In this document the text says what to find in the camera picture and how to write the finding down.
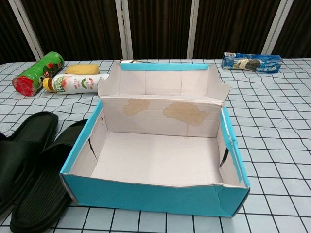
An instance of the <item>yellow sponge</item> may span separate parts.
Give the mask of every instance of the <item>yellow sponge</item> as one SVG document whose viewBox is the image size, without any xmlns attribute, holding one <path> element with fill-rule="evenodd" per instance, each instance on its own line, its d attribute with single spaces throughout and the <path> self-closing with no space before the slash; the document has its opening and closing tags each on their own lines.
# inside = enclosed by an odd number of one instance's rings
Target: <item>yellow sponge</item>
<svg viewBox="0 0 311 233">
<path fill-rule="evenodd" d="M 65 71 L 66 74 L 99 74 L 99 66 L 97 64 L 92 65 L 71 65 Z"/>
</svg>

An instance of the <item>blue box exterior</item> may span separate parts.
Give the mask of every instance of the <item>blue box exterior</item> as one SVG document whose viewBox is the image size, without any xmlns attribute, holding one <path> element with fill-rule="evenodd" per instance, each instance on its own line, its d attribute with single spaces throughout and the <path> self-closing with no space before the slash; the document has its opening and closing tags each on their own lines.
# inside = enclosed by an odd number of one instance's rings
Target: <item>blue box exterior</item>
<svg viewBox="0 0 311 233">
<path fill-rule="evenodd" d="M 165 187 L 123 183 L 69 174 L 84 142 L 88 140 L 102 108 L 102 102 L 99 101 L 60 172 L 67 189 L 74 196 L 77 204 L 202 216 L 231 217 L 236 214 L 250 189 L 226 108 L 222 109 L 220 115 L 221 128 L 222 131 L 223 128 L 229 129 L 231 135 L 228 137 L 223 131 L 224 140 L 232 155 L 238 177 L 240 180 L 243 179 L 246 188 L 224 187 L 222 185 Z"/>
</svg>

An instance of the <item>table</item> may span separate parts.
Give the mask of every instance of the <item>table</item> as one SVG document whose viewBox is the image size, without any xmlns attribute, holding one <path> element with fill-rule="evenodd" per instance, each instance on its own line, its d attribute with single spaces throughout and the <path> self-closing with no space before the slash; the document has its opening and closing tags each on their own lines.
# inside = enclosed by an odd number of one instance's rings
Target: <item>table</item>
<svg viewBox="0 0 311 233">
<path fill-rule="evenodd" d="M 89 208 L 72 203 L 47 232 L 311 233 L 311 59 L 284 59 L 277 74 L 222 70 L 221 60 L 148 61 L 217 65 L 222 80 L 231 86 L 225 106 L 251 184 L 247 201 L 233 218 Z M 99 64 L 101 73 L 107 73 L 112 62 L 72 61 L 65 65 Z M 41 90 L 34 97 L 24 97 L 15 92 L 11 80 L 32 64 L 0 65 L 2 133 L 9 136 L 28 116 L 40 111 L 59 116 L 56 136 L 90 116 L 99 100 L 92 93 L 60 95 Z M 9 211 L 0 219 L 0 233 L 10 232 L 10 218 Z"/>
</svg>

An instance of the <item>brown stain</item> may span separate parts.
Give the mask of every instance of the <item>brown stain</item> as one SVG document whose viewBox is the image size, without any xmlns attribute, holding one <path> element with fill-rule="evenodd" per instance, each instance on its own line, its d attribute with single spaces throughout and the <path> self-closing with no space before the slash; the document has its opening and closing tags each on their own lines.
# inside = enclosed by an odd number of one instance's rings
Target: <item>brown stain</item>
<svg viewBox="0 0 311 233">
<path fill-rule="evenodd" d="M 191 103 L 172 103 L 163 110 L 163 114 L 167 118 L 173 118 L 185 122 L 186 135 L 189 135 L 189 125 L 199 126 L 208 116 L 207 112 L 200 111 L 198 106 Z"/>
<path fill-rule="evenodd" d="M 129 117 L 131 117 L 136 113 L 139 113 L 143 110 L 148 109 L 149 105 L 150 105 L 150 102 L 147 100 L 129 99 L 128 105 L 125 105 L 123 107 L 123 111 L 125 114 L 127 114 Z"/>
</svg>

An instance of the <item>plastic bottle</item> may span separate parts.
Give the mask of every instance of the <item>plastic bottle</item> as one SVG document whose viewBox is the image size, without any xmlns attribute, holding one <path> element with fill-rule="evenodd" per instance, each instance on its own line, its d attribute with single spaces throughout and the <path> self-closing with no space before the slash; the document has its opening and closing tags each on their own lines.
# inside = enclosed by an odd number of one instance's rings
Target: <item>plastic bottle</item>
<svg viewBox="0 0 311 233">
<path fill-rule="evenodd" d="M 100 79 L 106 79 L 108 76 L 109 74 L 58 74 L 52 79 L 44 79 L 43 87 L 47 91 L 57 92 L 59 94 L 97 92 L 98 81 Z"/>
</svg>

